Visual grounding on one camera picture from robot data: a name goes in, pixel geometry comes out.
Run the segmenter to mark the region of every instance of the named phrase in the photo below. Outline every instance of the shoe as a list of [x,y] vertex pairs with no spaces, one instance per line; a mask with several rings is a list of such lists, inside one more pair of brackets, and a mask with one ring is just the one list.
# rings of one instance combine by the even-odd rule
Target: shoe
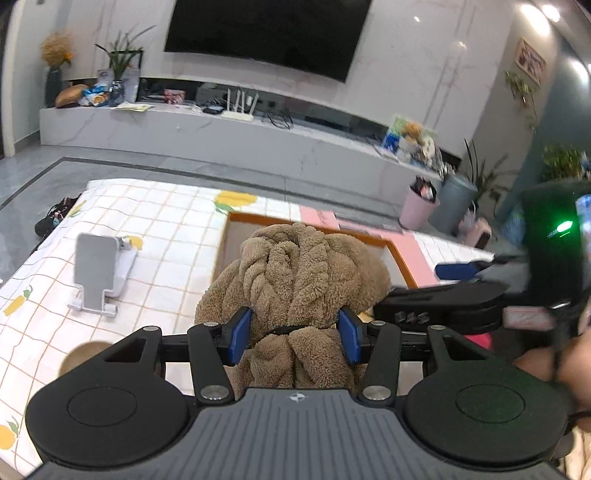
[[59,222],[66,217],[74,204],[78,201],[78,198],[80,198],[80,195],[76,198],[64,197],[60,203],[56,203],[51,207],[45,218],[39,220],[35,224],[35,233],[45,239],[52,231],[54,231]]

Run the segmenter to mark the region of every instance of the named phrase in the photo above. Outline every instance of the green light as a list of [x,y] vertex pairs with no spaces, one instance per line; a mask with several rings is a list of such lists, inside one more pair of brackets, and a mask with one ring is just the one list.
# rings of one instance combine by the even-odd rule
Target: green light
[[568,220],[566,222],[562,222],[558,227],[556,227],[556,231],[558,233],[562,233],[562,232],[565,232],[566,230],[568,230],[569,228],[571,228],[572,226],[573,226],[573,222]]

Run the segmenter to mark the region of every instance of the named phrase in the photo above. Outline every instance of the pink trash can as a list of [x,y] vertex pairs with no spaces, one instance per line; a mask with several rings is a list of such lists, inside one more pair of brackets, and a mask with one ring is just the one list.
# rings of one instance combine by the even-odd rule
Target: pink trash can
[[398,222],[401,227],[407,230],[418,230],[438,206],[439,199],[436,199],[435,202],[430,202],[409,187]]

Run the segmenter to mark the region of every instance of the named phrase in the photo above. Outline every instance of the television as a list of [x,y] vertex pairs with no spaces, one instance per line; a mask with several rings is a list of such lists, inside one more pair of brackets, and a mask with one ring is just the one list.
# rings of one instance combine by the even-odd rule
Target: television
[[344,82],[371,0],[177,0],[165,51],[253,59]]

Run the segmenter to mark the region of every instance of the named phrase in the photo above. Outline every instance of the gray tile floor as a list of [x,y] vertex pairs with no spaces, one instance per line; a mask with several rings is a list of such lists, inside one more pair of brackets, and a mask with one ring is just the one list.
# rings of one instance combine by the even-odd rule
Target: gray tile floor
[[[113,150],[34,145],[0,160],[0,278],[10,277],[39,242],[33,226],[90,180],[135,178],[258,194],[335,211],[368,225],[397,225],[400,206],[254,170]],[[426,226],[426,233],[437,235]],[[491,251],[506,251],[497,242]]]

